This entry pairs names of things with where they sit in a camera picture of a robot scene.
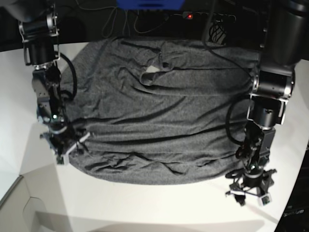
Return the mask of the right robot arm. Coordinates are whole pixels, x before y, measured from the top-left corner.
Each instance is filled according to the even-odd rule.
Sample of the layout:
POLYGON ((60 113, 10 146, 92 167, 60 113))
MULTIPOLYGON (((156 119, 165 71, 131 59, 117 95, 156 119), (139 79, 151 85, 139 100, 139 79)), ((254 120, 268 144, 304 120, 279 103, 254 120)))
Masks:
POLYGON ((3 0, 21 22, 25 62, 34 68, 37 116, 57 155, 94 178, 138 185, 177 185, 242 166, 225 131, 232 101, 250 88, 255 55, 200 41, 157 38, 89 43, 60 72, 54 6, 3 0))

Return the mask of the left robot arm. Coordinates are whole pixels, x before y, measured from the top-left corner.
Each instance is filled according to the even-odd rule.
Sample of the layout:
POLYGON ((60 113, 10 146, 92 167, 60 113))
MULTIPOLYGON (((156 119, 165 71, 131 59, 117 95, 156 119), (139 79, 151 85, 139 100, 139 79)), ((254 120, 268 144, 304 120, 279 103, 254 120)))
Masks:
POLYGON ((91 177, 181 185, 224 175, 244 205, 271 201, 265 170, 282 124, 309 19, 306 0, 275 0, 261 53, 200 41, 133 38, 90 43, 77 56, 69 107, 83 133, 69 163, 91 177))

